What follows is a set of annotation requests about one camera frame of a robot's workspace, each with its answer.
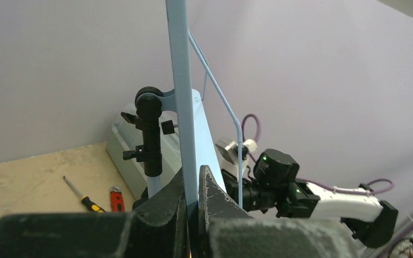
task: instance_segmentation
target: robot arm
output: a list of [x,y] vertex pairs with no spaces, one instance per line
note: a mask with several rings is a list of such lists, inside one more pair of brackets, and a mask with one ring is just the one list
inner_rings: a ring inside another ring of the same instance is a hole
[[[216,144],[222,156],[226,156],[221,172],[227,194],[238,202],[238,157],[231,155],[236,152],[233,151],[234,144],[225,143],[222,138]],[[337,189],[350,193],[330,191],[297,179],[298,169],[298,163],[290,155],[275,149],[265,150],[254,166],[255,178],[243,178],[243,209],[265,213],[275,207],[278,218],[341,218],[341,222],[353,232],[352,237],[369,248],[383,246],[391,239],[398,210],[372,195],[373,189],[368,185],[360,184],[356,189]]]

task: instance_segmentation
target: red utility knife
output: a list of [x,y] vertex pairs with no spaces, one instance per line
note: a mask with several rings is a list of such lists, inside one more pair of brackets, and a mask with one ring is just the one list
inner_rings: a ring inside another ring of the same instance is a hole
[[124,211],[123,194],[119,187],[110,188],[111,211]]

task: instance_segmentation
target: light blue metal pole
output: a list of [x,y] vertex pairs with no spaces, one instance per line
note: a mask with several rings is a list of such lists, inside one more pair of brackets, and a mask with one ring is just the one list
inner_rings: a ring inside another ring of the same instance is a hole
[[184,193],[188,212],[188,231],[193,257],[198,242],[198,179],[195,156],[194,112],[189,59],[186,0],[166,0],[168,35],[172,55],[175,105],[180,134]]
[[153,195],[157,194],[159,190],[162,189],[161,186],[161,176],[146,177],[146,185],[148,186],[148,197],[151,198]]

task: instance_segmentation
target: wooden table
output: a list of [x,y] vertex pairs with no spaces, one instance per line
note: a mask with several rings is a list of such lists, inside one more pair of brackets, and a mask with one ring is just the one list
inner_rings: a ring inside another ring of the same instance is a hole
[[67,176],[91,200],[110,211],[110,188],[121,188],[124,206],[135,201],[110,157],[106,143],[0,164],[0,217],[9,213],[87,212],[62,179]]

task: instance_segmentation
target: yellow screwdriver handle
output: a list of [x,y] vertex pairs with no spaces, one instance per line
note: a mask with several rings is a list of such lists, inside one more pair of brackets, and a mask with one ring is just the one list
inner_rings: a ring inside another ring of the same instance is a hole
[[83,196],[81,198],[81,203],[88,209],[88,211],[105,212],[103,208],[91,201],[88,196]]

